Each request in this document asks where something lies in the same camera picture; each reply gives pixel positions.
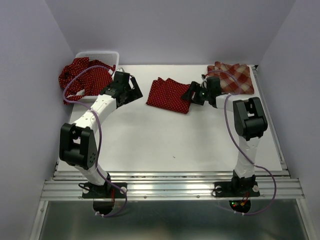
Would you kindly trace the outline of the red polka dot skirt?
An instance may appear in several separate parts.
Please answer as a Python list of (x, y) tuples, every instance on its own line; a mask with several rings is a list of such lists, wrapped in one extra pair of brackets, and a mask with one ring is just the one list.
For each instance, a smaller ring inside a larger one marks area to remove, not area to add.
[(159, 77), (152, 81), (146, 104), (163, 110), (187, 114), (191, 102), (182, 99), (182, 96), (189, 87), (190, 84), (180, 83), (171, 78), (164, 80)]
[(66, 99), (79, 101), (86, 96), (98, 96), (101, 90), (113, 81), (108, 71), (115, 69), (115, 64), (109, 65), (88, 57), (79, 57), (63, 68), (58, 82), (62, 89), (68, 88), (64, 94)]

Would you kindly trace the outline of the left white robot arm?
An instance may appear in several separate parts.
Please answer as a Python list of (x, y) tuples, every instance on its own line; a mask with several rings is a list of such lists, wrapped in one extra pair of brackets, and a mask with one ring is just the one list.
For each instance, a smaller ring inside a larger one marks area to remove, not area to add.
[(119, 107), (143, 97), (133, 75), (116, 71), (113, 81), (104, 87), (95, 102), (73, 123), (60, 129), (59, 158), (76, 168), (87, 180), (79, 184), (84, 199), (111, 198), (116, 189), (124, 193), (125, 185), (117, 186), (98, 163), (102, 141), (95, 134), (102, 133), (102, 122)]

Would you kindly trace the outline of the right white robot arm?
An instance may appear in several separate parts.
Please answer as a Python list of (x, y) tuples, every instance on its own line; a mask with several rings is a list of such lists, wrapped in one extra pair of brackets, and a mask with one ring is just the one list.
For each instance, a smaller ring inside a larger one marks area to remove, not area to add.
[(267, 118), (259, 97), (237, 99), (240, 93), (224, 93), (220, 80), (209, 76), (203, 83), (193, 81), (182, 100), (191, 101), (197, 105), (208, 102), (216, 109), (233, 114), (234, 129), (238, 141), (234, 141), (238, 149), (238, 157), (232, 178), (229, 181), (214, 183), (212, 195), (217, 198), (258, 197), (260, 196), (255, 174), (255, 159), (258, 144), (268, 129)]

